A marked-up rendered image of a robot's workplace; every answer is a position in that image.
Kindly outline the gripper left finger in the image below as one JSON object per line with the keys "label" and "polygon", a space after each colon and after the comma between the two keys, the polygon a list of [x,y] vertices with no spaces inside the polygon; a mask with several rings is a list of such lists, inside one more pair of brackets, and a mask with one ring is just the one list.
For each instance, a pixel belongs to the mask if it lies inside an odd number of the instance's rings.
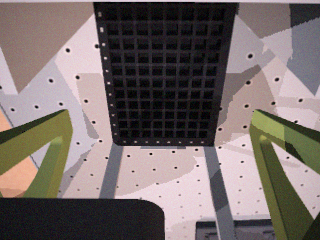
{"label": "gripper left finger", "polygon": [[72,135],[67,109],[0,132],[0,176],[51,141],[22,198],[57,198]]}

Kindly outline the grey rack with upright posts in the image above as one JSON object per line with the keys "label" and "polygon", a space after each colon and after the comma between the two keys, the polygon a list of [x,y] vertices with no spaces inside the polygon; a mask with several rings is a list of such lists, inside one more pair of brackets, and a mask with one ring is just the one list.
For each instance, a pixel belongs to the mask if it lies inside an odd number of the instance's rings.
{"label": "grey rack with upright posts", "polygon": [[[237,2],[236,15],[320,97],[320,0],[0,0],[5,95],[29,84],[94,14],[93,2]],[[112,142],[99,199],[115,199],[124,147]],[[219,240],[238,240],[215,144],[202,149]]]}

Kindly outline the black well plate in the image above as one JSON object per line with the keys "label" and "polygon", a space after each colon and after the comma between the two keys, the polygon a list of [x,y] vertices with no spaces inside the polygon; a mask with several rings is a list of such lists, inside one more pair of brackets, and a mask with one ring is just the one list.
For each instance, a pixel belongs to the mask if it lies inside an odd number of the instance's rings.
{"label": "black well plate", "polygon": [[214,147],[237,2],[93,7],[113,143]]}

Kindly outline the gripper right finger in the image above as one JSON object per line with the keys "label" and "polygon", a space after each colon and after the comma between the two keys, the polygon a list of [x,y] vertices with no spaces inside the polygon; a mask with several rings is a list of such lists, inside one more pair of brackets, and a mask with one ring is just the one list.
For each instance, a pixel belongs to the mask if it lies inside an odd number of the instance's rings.
{"label": "gripper right finger", "polygon": [[276,239],[320,240],[320,212],[315,219],[312,217],[272,145],[275,143],[320,175],[320,131],[255,109],[249,135]]}

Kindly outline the grey flat base plate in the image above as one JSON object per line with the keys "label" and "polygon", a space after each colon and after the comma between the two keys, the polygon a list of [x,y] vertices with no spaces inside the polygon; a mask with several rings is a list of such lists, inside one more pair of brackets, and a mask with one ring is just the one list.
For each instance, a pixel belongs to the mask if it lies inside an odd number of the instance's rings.
{"label": "grey flat base plate", "polygon": [[[73,135],[57,198],[99,198],[113,140],[94,14],[18,95],[5,95],[0,84],[0,110],[11,128],[61,109],[69,111]],[[320,131],[320,97],[235,14],[214,141],[234,220],[271,219],[249,135],[255,109]],[[315,219],[320,175],[272,145]],[[216,221],[202,147],[140,147],[124,147],[115,199],[157,204],[165,240],[195,240],[196,222]]]}

